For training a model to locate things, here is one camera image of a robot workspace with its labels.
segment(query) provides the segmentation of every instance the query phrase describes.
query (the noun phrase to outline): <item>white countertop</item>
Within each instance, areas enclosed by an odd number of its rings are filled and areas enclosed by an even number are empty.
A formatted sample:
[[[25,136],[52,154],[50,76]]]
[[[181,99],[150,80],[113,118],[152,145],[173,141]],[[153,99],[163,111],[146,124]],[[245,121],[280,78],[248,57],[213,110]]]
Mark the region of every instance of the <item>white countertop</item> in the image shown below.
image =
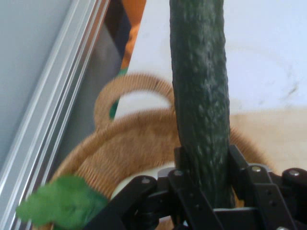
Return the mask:
[[[307,1],[232,0],[224,3],[232,114],[307,105]],[[147,0],[128,73],[172,81],[169,0]],[[167,106],[152,93],[122,97],[116,117]]]

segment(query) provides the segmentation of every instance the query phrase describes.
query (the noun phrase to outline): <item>wicker basket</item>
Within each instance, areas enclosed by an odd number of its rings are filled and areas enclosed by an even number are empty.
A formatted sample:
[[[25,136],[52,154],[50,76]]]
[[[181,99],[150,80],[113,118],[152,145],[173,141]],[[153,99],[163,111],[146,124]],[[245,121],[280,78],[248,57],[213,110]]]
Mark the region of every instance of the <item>wicker basket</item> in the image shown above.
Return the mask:
[[[124,94],[139,90],[164,96],[170,108],[146,110],[110,120],[112,104]],[[94,133],[67,156],[51,181],[75,174],[110,198],[125,178],[173,161],[174,148],[180,145],[172,86],[155,76],[130,74],[111,81],[97,98],[94,120]],[[268,164],[255,146],[233,128],[230,142],[239,147],[247,161]],[[51,224],[39,229],[50,230]]]

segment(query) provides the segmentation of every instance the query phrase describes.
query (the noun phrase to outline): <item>bolt head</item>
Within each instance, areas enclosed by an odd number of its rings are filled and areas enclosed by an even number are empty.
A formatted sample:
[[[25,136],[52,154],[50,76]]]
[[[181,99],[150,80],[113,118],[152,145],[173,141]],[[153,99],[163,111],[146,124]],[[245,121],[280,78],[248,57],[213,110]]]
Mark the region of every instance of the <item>bolt head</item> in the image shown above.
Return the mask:
[[[285,227],[278,227],[276,230],[289,230],[289,229],[287,229]]]
[[[142,179],[143,184],[148,184],[149,182],[150,182],[150,180],[145,178],[145,177]]]
[[[261,171],[261,168],[259,166],[253,166],[252,171],[259,173]]]
[[[180,171],[180,170],[176,170],[176,171],[174,171],[174,175],[175,175],[175,176],[182,176],[182,175],[183,175],[183,172]]]
[[[290,170],[289,173],[290,173],[291,176],[298,176],[299,175],[299,172],[296,171],[296,170]]]

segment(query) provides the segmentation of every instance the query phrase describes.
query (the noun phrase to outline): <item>basil leaf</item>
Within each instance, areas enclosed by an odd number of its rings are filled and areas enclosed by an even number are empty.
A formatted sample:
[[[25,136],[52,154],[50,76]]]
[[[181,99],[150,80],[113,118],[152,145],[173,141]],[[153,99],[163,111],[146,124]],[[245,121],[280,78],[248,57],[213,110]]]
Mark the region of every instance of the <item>basil leaf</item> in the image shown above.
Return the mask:
[[[38,188],[21,202],[16,215],[37,227],[53,222],[57,228],[75,230],[84,227],[106,205],[107,199],[83,178],[68,175]]]

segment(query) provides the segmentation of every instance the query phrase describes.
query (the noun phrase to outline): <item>cucumber skin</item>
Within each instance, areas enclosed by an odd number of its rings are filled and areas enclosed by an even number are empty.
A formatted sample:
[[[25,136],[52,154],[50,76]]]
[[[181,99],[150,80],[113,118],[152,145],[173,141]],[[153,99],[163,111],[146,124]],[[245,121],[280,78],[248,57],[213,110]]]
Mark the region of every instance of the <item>cucumber skin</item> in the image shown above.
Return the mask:
[[[177,127],[190,175],[213,208],[234,207],[227,178],[229,96],[223,0],[170,0]]]

